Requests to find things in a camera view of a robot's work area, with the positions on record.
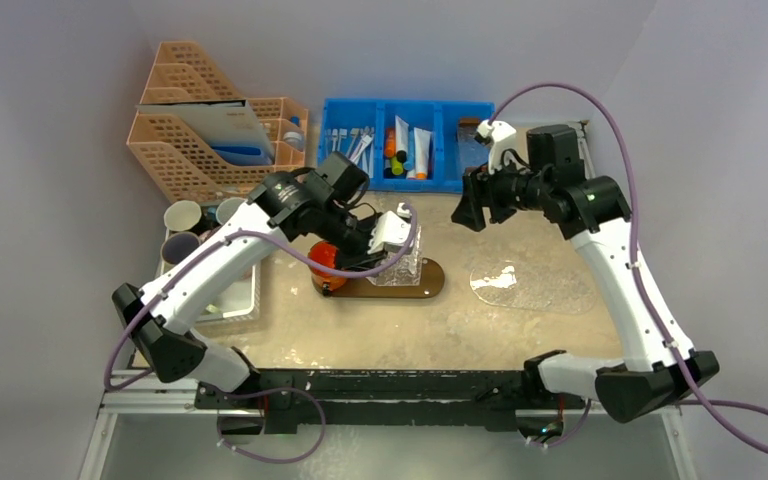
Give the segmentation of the orange translucent cup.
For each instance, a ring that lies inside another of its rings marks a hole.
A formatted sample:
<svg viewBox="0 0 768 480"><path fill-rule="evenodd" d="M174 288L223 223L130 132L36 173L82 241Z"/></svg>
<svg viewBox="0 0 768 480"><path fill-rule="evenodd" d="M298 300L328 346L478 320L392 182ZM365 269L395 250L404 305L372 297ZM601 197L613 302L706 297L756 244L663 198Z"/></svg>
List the orange translucent cup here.
<svg viewBox="0 0 768 480"><path fill-rule="evenodd" d="M325 241L319 241L309 250L308 258L317 264L336 269L337 253L338 250L335 246ZM311 270L311 277L313 285L323 296L330 296L348 282L345 277L334 276L317 269Z"/></svg>

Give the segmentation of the clear glass toothbrush holder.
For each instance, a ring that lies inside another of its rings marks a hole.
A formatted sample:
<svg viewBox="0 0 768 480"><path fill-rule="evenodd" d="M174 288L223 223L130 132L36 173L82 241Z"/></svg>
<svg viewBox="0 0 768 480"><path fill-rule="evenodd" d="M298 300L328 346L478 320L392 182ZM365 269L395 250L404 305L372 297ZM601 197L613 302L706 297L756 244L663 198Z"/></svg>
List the clear glass toothbrush holder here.
<svg viewBox="0 0 768 480"><path fill-rule="evenodd" d="M379 287L418 286L421 281L421 264L421 228L418 228L410 251L393 267L376 276L368 277L367 280Z"/></svg>

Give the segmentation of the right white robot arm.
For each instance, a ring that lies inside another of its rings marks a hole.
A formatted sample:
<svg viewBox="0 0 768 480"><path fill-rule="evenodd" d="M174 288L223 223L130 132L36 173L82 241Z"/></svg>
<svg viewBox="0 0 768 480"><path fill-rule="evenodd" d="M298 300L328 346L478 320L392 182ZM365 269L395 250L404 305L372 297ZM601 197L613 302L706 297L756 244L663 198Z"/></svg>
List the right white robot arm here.
<svg viewBox="0 0 768 480"><path fill-rule="evenodd" d="M628 423L686 398L683 368L699 385L719 372L715 354L693 345L658 293L641 298L635 281L654 279L631 238L631 208L615 180L587 176L574 128L528 130L526 159L516 151L516 129L506 122L482 121L475 139L488 148L488 160L465 171L452 221L479 232L519 210L541 212L589 267L622 347L615 360L564 350L526 360L521 392L529 404L544 407L571 394L599 402L612 419Z"/></svg>

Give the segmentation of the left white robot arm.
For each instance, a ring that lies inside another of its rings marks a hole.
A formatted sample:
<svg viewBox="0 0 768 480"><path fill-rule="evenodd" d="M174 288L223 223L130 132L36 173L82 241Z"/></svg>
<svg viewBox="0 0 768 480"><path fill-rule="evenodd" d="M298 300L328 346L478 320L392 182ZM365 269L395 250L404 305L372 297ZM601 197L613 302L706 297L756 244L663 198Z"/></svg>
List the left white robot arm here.
<svg viewBox="0 0 768 480"><path fill-rule="evenodd" d="M202 336L198 317L243 274L281 249L338 278L376 276L412 249L416 210L402 203L359 219L368 175L341 153L317 167L267 175L229 220L169 272L141 287L124 283L112 302L124 326L119 347L132 342L163 383L189 378L219 389L232 408L257 399L254 366L246 356Z"/></svg>

